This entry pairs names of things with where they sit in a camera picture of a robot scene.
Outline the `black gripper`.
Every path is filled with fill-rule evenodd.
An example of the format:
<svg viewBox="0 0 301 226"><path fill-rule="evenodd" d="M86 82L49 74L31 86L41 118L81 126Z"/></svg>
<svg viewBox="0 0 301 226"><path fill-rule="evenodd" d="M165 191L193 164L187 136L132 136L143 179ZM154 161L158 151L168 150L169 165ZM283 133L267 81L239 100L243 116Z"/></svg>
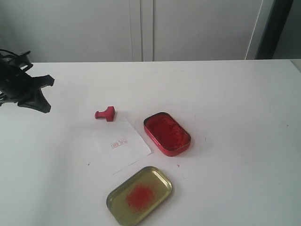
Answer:
<svg viewBox="0 0 301 226"><path fill-rule="evenodd" d="M45 99L41 88L53 86L55 79L50 75L31 77L26 73L32 68L28 55L30 51L16 54L0 50L0 103L17 103L17 106L30 108L42 113L49 113L51 105ZM25 97L28 86L37 90Z"/></svg>

